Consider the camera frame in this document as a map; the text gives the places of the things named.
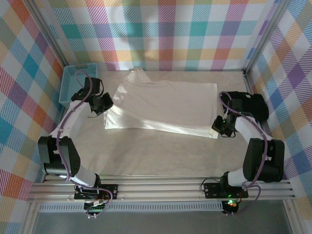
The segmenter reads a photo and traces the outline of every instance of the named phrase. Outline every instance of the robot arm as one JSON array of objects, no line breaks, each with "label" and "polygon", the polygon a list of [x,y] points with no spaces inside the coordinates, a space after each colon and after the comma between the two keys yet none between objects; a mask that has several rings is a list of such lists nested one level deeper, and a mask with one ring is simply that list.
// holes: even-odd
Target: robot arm
[{"label": "robot arm", "polygon": [[[257,180],[264,182],[280,182],[283,177],[285,145],[281,140],[275,140],[255,126],[255,119],[250,113],[245,113],[242,101],[231,99],[229,101],[229,114],[227,118],[218,116],[212,128],[220,134],[230,137],[233,131],[240,132],[248,143],[243,167],[232,172],[226,172],[221,178],[222,187],[241,187],[248,181],[253,181],[258,170],[261,170]],[[263,155],[266,158],[260,168]]]},{"label": "robot arm", "polygon": [[108,93],[98,95],[100,80],[91,78],[91,81],[92,91],[88,98],[81,103],[90,89],[89,79],[86,78],[84,88],[73,95],[69,109],[61,123],[49,136],[40,137],[38,147],[42,170],[47,174],[66,178],[66,168],[57,149],[57,137],[60,132],[59,147],[68,165],[70,180],[77,184],[97,187],[99,176],[88,171],[80,164],[80,157],[73,143],[83,122],[92,112],[98,115],[113,106]]},{"label": "robot arm", "polygon": [[[252,181],[259,169],[264,153],[264,140],[259,131],[243,117],[236,119],[235,129],[242,134],[248,143],[248,148],[243,167],[228,173],[228,184],[242,186],[247,181]],[[264,134],[268,140],[268,153],[258,180],[280,182],[283,177],[285,146],[283,141],[275,140],[266,133]]]}]

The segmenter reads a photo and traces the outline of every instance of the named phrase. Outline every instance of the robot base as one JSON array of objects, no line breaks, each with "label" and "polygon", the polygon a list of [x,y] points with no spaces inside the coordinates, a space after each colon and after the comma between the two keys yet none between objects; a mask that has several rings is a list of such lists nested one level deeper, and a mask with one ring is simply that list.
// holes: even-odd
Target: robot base
[{"label": "robot base", "polygon": [[[117,184],[99,184],[98,188],[108,189],[113,194],[113,200],[117,199]],[[109,194],[101,190],[88,190],[75,186],[74,200],[108,200]]]},{"label": "robot base", "polygon": [[223,188],[221,183],[205,183],[206,198],[248,198],[248,191],[241,187],[227,186]]}]

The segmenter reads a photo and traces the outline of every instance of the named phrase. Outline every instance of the plaid wall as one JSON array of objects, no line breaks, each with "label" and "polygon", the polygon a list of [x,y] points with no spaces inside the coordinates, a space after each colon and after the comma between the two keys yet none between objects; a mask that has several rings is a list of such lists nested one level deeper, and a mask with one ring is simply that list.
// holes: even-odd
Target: plaid wall
[{"label": "plaid wall", "polygon": [[100,62],[107,70],[199,71],[241,69],[260,31],[257,22],[266,17],[262,10],[273,1],[36,2],[72,63]]},{"label": "plaid wall", "polygon": [[312,233],[312,0],[293,0],[252,71],[268,127],[286,144],[285,174]]},{"label": "plaid wall", "polygon": [[37,140],[60,118],[62,67],[21,0],[0,0],[0,29],[0,234],[14,234],[42,176]]},{"label": "plaid wall", "polygon": [[263,33],[265,32],[265,30],[267,29],[268,24],[269,24],[269,21],[272,19],[273,15],[274,15],[274,13],[275,13],[275,11],[276,11],[277,5],[278,5],[280,2],[281,2],[281,0],[274,0],[274,3],[273,3],[273,5],[272,5],[272,7],[271,7],[271,9],[270,9],[270,11],[269,11],[267,17],[266,17],[266,19],[265,19],[265,21],[264,21],[264,23],[263,23],[261,29],[260,29],[260,31],[259,31],[259,33],[258,33],[258,35],[257,35],[257,37],[256,37],[256,39],[255,39],[255,41],[254,41],[254,43],[253,43],[253,46],[252,46],[250,52],[248,53],[247,59],[246,59],[246,61],[245,61],[245,63],[244,63],[244,68],[247,67],[247,65],[248,65],[248,63],[249,63],[251,57],[252,57],[253,54],[254,54],[254,50],[255,50],[255,49],[257,48],[257,46],[259,45],[260,40],[261,40],[261,38],[262,38],[262,35],[263,35]]}]

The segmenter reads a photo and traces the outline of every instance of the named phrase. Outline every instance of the purple cable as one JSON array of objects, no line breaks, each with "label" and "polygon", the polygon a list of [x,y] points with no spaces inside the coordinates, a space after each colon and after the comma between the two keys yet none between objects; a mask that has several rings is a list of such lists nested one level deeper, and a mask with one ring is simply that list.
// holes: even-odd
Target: purple cable
[{"label": "purple cable", "polygon": [[69,172],[69,167],[67,165],[67,162],[65,160],[65,157],[63,155],[63,152],[62,150],[60,149],[60,145],[59,145],[59,137],[61,135],[61,133],[63,132],[63,128],[64,128],[64,125],[65,123],[67,122],[68,118],[70,117],[70,115],[79,107],[83,104],[83,102],[89,97],[89,95],[91,94],[92,92],[92,80],[91,80],[91,77],[89,76],[88,73],[86,73],[85,71],[81,71],[81,70],[78,70],[75,72],[75,78],[77,78],[77,74],[78,73],[84,73],[90,80],[90,88],[89,88],[89,92],[87,93],[87,95],[83,98],[83,100],[81,100],[81,102],[75,106],[64,118],[64,120],[62,121],[60,127],[59,127],[59,130],[58,130],[58,134],[57,134],[57,149],[58,149],[58,153],[59,153],[59,156],[65,166],[65,170],[66,170],[66,182],[69,181],[69,177],[70,177],[70,172]]},{"label": "purple cable", "polygon": [[[90,187],[90,186],[86,186],[86,185],[83,185],[83,184],[78,184],[78,183],[76,183],[75,181],[72,181],[72,180],[71,180],[71,182],[72,182],[73,184],[79,186],[79,187],[84,188],[84,189],[101,190],[101,191],[105,191],[105,192],[108,192],[108,193],[109,193],[110,199],[109,199],[109,201],[107,202],[107,204],[105,204],[105,208],[104,208],[100,213],[95,214],[95,215],[93,216],[94,218],[96,218],[96,217],[98,217],[99,215],[101,215],[102,213],[104,213],[104,212],[108,209],[108,207],[111,205],[114,196],[113,196],[112,192],[109,191],[108,189],[97,188],[97,187]],[[89,210],[87,210],[87,215],[88,215],[88,217],[91,217],[91,215],[89,214]]]},{"label": "purple cable", "polygon": [[[63,130],[63,128],[64,128],[64,125],[65,125],[65,123],[67,122],[67,120],[68,120],[68,118],[70,117],[70,115],[71,115],[73,112],[75,112],[75,110],[76,110],[79,106],[81,106],[81,105],[83,104],[83,102],[89,97],[89,95],[90,95],[91,92],[92,92],[92,79],[91,79],[91,77],[89,76],[89,74],[86,73],[85,71],[78,70],[78,71],[75,72],[75,77],[76,77],[76,79],[77,79],[77,74],[78,74],[78,73],[84,73],[84,74],[88,77],[88,79],[90,80],[89,92],[88,92],[87,95],[81,100],[81,102],[80,102],[77,106],[75,106],[75,107],[65,116],[63,122],[61,123],[61,125],[60,125],[60,127],[59,127],[58,134],[57,134],[57,149],[58,149],[59,156],[60,156],[60,158],[61,158],[61,160],[62,160],[62,162],[63,162],[63,164],[64,164],[64,166],[65,166],[65,170],[66,170],[66,182],[68,182],[68,181],[70,180],[70,172],[69,172],[68,164],[67,164],[67,162],[66,162],[66,160],[65,160],[65,157],[64,157],[63,152],[62,152],[62,150],[61,150],[61,148],[60,148],[60,145],[59,145],[59,137],[60,137],[60,134],[62,133],[62,130]],[[106,211],[106,210],[108,209],[108,207],[111,205],[114,196],[113,196],[112,192],[109,191],[108,189],[97,188],[97,187],[90,187],[90,186],[87,186],[87,185],[82,185],[82,184],[76,183],[75,181],[72,181],[72,180],[70,180],[70,181],[71,181],[73,184],[75,184],[75,185],[77,185],[77,186],[79,186],[79,187],[82,187],[82,188],[84,188],[84,189],[89,189],[89,190],[101,190],[101,191],[105,191],[105,192],[108,192],[108,193],[109,193],[110,199],[109,199],[108,203],[105,205],[105,208],[103,209],[103,211],[101,211],[101,212],[98,213],[97,215],[94,215],[94,217],[97,217],[97,216],[99,216],[100,214],[102,214],[102,213],[103,213],[104,211]]]},{"label": "purple cable", "polygon": [[221,92],[221,93],[219,94],[219,99],[221,100],[222,105],[225,106],[228,110],[232,111],[233,113],[236,113],[236,114],[242,116],[242,117],[243,117],[244,119],[246,119],[249,123],[251,123],[251,124],[259,131],[259,133],[261,134],[261,136],[263,137],[263,140],[264,140],[264,153],[263,153],[263,157],[262,157],[262,160],[261,160],[259,169],[258,169],[258,171],[257,171],[257,174],[255,175],[253,181],[252,181],[249,185],[247,185],[247,186],[244,185],[244,188],[246,188],[246,189],[247,189],[247,188],[251,188],[251,187],[253,187],[254,183],[258,180],[258,178],[259,178],[259,176],[260,176],[260,174],[261,174],[262,168],[263,168],[263,166],[264,166],[265,159],[266,159],[266,156],[267,156],[267,153],[268,153],[268,139],[267,139],[267,137],[265,136],[263,130],[262,130],[255,122],[253,122],[252,120],[250,120],[250,119],[249,119],[247,116],[245,116],[244,114],[242,114],[242,113],[240,113],[240,112],[238,112],[238,111],[236,111],[236,110],[230,108],[227,104],[225,104],[224,101],[221,99],[222,94],[227,95],[227,96],[229,97],[229,99],[232,100],[232,97],[230,96],[230,94],[229,94],[228,92],[224,92],[224,91],[223,91],[223,92]]},{"label": "purple cable", "polygon": [[80,86],[81,86],[82,88],[84,88],[84,86],[80,83],[79,79],[78,79],[78,78],[76,78],[76,79],[77,79],[78,83],[80,84]]}]

